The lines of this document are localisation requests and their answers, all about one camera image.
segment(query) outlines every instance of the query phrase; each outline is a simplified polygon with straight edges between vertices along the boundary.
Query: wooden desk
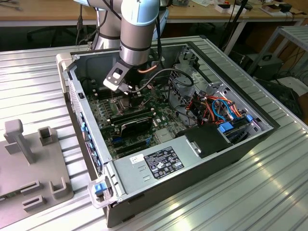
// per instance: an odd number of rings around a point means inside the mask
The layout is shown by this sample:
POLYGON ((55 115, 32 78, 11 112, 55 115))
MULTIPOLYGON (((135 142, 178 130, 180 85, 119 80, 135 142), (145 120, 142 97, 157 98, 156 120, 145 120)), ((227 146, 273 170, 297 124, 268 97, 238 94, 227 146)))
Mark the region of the wooden desk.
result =
MULTIPOLYGON (((76 25, 80 4, 73 0, 19 0, 23 11, 0 6, 0 26, 68 26, 76 25)), ((83 7, 85 25, 96 24, 92 7, 83 7)))
MULTIPOLYGON (((76 25, 79 17, 79 4, 73 0, 19 0, 23 11, 0 6, 0 26, 68 26, 76 25)), ((240 16, 240 22, 230 39, 225 53, 229 54, 247 22, 283 22, 296 21, 300 25, 305 15, 270 16, 263 12, 259 5, 252 11, 240 16)), ((83 7, 83 24, 95 25, 96 13, 92 7, 83 7)), ((188 7, 170 6, 168 23, 214 23, 227 22, 228 13, 220 13, 213 5, 201 6, 190 2, 188 7)))

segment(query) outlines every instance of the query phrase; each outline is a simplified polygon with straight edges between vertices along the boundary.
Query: wire bundle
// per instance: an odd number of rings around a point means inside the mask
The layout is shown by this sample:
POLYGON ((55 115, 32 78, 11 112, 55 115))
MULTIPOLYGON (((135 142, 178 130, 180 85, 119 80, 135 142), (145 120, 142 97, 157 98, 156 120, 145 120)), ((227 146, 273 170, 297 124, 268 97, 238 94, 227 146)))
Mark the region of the wire bundle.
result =
MULTIPOLYGON (((236 109, 235 103, 224 97, 207 96, 204 101, 200 101, 198 98, 196 103, 200 103, 205 106, 205 110, 202 113, 203 117, 200 118, 202 121, 201 125, 204 124, 204 122, 215 123, 218 125, 222 122, 227 122, 228 120, 230 121, 242 117, 242 114, 236 109), (230 116, 229 118, 226 118, 220 113, 220 108, 222 106, 224 106, 225 110, 227 110, 230 116)), ((192 105, 193 101, 188 104, 186 110, 191 110, 192 105)))

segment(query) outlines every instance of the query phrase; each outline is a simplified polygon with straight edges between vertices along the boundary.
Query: blue cable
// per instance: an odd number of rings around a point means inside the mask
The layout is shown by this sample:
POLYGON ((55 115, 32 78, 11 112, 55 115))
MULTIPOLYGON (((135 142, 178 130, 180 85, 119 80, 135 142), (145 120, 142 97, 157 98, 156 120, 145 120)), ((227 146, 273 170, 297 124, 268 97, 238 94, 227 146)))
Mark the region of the blue cable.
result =
POLYGON ((146 145, 150 145, 151 138, 152 138, 152 135, 149 138, 146 139, 146 145))
POLYGON ((215 108, 214 108, 214 102, 215 102, 215 101, 216 101, 216 100, 214 100, 213 103, 212 103, 212 109, 213 109, 214 114, 215 114, 217 117, 223 119, 223 121, 226 122, 226 119, 225 119, 224 117, 222 117, 222 116, 220 116, 220 115, 217 114, 217 112, 216 112, 216 110, 215 110, 215 108))
POLYGON ((213 109, 213 112, 214 112, 214 114, 215 114, 216 116, 218 116, 219 118, 222 118, 222 119, 226 122, 226 119, 225 119, 224 117, 222 117, 222 116, 220 116, 220 115, 217 114, 217 112, 216 112, 216 110, 215 110, 215 108, 214 108, 214 106, 215 106, 215 101, 220 101, 220 102, 222 102, 222 103, 227 107, 229 113, 230 113, 234 118, 237 118, 237 115, 236 115, 235 113, 233 113, 233 112, 230 110, 230 107, 227 105, 227 103, 226 103, 225 101, 221 100, 221 99, 214 100, 213 103, 212 103, 212 109, 213 109))

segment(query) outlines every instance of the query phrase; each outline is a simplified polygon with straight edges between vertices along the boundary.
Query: chair leg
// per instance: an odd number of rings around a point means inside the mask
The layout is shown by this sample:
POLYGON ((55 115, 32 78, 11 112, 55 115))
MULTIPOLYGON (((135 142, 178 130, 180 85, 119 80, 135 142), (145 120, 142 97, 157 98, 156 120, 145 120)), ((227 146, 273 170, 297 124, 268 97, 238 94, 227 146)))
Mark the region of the chair leg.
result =
POLYGON ((27 40, 31 41, 33 34, 40 33, 40 32, 45 32, 45 31, 51 31, 51 30, 54 30, 54 27, 48 26, 48 27, 44 27, 44 28, 40 28, 40 29, 29 31, 29 32, 27 32, 27 40))
POLYGON ((213 23, 208 23, 210 26, 212 26, 211 32, 214 32, 216 29, 216 26, 213 23))
POLYGON ((51 39, 51 42, 50 42, 50 46, 49 47, 52 47, 54 42, 56 41, 56 38, 57 38, 57 35, 59 33, 59 29, 56 28, 53 35, 52 35, 52 39, 51 39))
POLYGON ((68 35, 70 35, 70 36, 72 36, 74 38, 76 38, 76 36, 77 36, 76 34, 71 32, 70 30, 68 30, 67 28, 62 28, 62 32, 65 32, 65 33, 67 33, 68 35))

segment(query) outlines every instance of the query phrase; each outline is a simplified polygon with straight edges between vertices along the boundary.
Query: motherboard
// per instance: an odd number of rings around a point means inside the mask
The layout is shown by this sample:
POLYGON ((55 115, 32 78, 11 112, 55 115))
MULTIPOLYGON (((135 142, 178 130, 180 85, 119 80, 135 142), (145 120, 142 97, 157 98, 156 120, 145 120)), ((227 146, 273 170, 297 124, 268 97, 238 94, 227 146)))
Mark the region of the motherboard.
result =
POLYGON ((114 160, 171 140, 186 129, 166 92, 153 85, 132 98, 102 99, 97 92, 87 99, 114 160))

